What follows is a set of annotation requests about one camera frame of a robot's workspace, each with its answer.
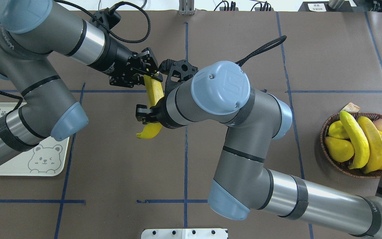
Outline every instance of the white tray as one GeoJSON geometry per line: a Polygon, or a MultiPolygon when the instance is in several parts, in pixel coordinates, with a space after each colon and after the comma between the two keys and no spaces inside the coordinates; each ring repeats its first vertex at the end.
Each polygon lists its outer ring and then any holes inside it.
{"type": "MultiPolygon", "coordinates": [[[[15,105],[16,103],[0,103],[0,118],[11,111],[15,105]]],[[[1,165],[0,176],[56,176],[64,168],[68,144],[69,138],[61,142],[52,137],[46,138],[35,148],[1,165]]]]}

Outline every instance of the cartoon bear face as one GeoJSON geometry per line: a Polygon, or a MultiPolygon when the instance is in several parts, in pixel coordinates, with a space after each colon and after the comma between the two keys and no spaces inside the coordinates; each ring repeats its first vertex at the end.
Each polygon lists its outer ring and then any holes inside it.
{"type": "Polygon", "coordinates": [[[44,148],[38,145],[33,148],[32,159],[28,163],[29,169],[38,173],[55,173],[61,166],[60,153],[63,150],[61,145],[53,148],[44,148]]]}

